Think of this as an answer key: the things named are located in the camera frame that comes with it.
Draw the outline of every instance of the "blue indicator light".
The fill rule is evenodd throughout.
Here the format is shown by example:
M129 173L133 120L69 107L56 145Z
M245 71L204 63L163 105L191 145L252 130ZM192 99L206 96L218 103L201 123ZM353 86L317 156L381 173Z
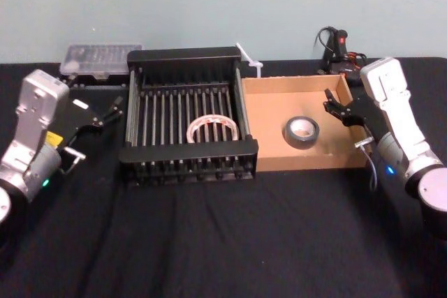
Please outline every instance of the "blue indicator light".
M396 171L394 171L394 169L392 169L391 166L387 165L386 166L386 173L387 174L395 174Z

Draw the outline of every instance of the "black device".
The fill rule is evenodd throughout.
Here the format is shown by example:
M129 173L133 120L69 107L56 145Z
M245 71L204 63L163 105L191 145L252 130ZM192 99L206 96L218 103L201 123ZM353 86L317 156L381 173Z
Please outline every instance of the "black device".
M329 33L326 43L321 37L325 31ZM348 33L343 29L328 26L320 29L316 38L325 48L319 72L329 75L343 74L351 87L362 85L360 69L367 64L367 57L362 53L348 52L346 48Z

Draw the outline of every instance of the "yellow label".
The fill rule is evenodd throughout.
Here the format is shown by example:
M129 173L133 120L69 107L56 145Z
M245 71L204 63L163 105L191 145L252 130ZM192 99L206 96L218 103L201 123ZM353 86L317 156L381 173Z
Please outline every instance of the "yellow label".
M63 139L64 138L62 136L57 135L56 133L47 132L46 142L54 148L57 148L57 146L61 144Z

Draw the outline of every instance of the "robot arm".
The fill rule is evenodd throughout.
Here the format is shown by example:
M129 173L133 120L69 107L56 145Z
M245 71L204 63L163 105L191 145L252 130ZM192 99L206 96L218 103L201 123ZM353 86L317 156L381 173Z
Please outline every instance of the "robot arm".
M356 124L370 131L375 150L393 167L407 192L420 200L426 228L434 236L447 239L447 168L416 124L400 62L390 57L381 59L365 66L360 76L367 96L343 106L334 102L327 90L326 112L345 126Z
M69 173L86 158L69 147L77 136L101 131L122 114L121 97L100 117L87 104L69 100L68 94L67 85L41 70L23 79L17 128L0 161L0 250L20 231L29 203L64 159L74 157Z

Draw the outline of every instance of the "zip tie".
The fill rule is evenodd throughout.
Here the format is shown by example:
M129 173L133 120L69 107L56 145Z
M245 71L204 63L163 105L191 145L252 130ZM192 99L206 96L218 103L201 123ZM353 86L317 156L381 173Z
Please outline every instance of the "zip tie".
M236 47L239 48L242 55L245 57L245 59L249 62L249 66L254 66L256 68L256 77L261 78L261 68L264 66L260 61L253 61L250 56L245 52L244 48L236 42Z

